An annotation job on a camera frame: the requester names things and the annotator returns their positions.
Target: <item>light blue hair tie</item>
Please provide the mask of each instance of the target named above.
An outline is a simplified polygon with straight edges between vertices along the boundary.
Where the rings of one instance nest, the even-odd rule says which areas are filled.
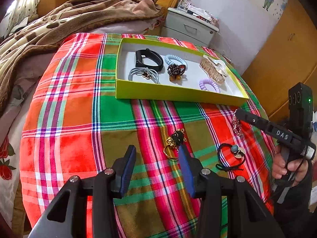
[[[185,69],[187,70],[187,63],[184,59],[180,58],[179,56],[176,55],[166,55],[164,58],[164,61],[168,64],[174,64],[171,60],[176,60],[179,61],[181,64],[185,65]]]
[[[154,83],[156,84],[159,80],[159,75],[157,71],[144,67],[133,68],[129,73],[128,81],[132,81],[133,75],[140,75],[144,76],[146,79],[153,79]]]

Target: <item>hair clip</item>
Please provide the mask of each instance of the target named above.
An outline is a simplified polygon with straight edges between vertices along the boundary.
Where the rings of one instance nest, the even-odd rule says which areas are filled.
[[[203,58],[199,65],[209,78],[214,79],[218,84],[224,83],[223,75],[217,71],[215,64],[210,59]]]
[[[167,145],[164,147],[163,152],[167,156],[168,159],[177,160],[177,157],[169,156],[166,152],[166,149],[169,147],[170,149],[176,149],[178,151],[178,148],[180,145],[182,145],[184,142],[186,142],[185,138],[185,130],[184,129],[177,129],[174,131],[174,133],[169,136],[166,139]]]

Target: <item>metal screw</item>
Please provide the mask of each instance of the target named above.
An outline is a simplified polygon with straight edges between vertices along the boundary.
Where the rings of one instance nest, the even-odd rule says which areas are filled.
[[[78,176],[71,176],[69,180],[70,180],[70,182],[77,182]]]
[[[105,170],[106,175],[111,175],[113,173],[114,173],[114,170],[112,168],[106,168],[106,170]]]
[[[206,176],[206,175],[210,174],[211,171],[208,168],[203,168],[203,169],[201,169],[201,173]]]
[[[237,176],[237,181],[238,182],[244,182],[245,178],[243,176]]]

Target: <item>black watch strap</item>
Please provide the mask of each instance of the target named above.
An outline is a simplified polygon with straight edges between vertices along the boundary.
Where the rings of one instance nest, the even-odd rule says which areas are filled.
[[[142,55],[144,55],[147,58],[150,58],[152,61],[154,61],[157,64],[157,66],[144,64],[143,60],[142,60]],[[163,69],[163,59],[155,51],[152,51],[148,48],[143,49],[143,50],[138,50],[135,52],[135,57],[136,57],[135,67],[149,68],[149,69],[155,70],[157,72],[159,72]]]

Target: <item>gold ring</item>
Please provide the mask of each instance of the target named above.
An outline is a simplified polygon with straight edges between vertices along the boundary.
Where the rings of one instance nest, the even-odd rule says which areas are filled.
[[[163,149],[164,154],[167,156],[168,159],[172,159],[172,160],[178,160],[178,157],[171,157],[167,154],[166,149],[167,147],[170,147],[170,145],[166,145]]]

